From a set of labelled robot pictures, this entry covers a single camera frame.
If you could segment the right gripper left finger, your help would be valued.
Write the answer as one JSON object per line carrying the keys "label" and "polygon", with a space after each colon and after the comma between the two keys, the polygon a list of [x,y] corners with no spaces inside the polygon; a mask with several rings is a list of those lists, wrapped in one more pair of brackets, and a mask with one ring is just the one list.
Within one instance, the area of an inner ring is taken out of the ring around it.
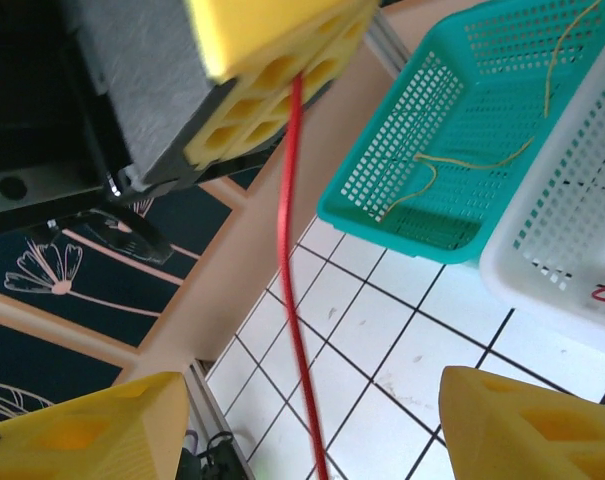
{"label": "right gripper left finger", "polygon": [[173,479],[189,421],[162,372],[0,422],[0,479]]}

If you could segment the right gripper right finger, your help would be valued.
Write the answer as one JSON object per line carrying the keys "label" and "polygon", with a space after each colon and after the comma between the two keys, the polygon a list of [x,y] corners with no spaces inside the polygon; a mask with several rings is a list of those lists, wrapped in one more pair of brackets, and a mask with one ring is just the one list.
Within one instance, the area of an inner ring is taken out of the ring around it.
{"label": "right gripper right finger", "polygon": [[462,366],[440,419],[458,479],[605,479],[605,406]]}

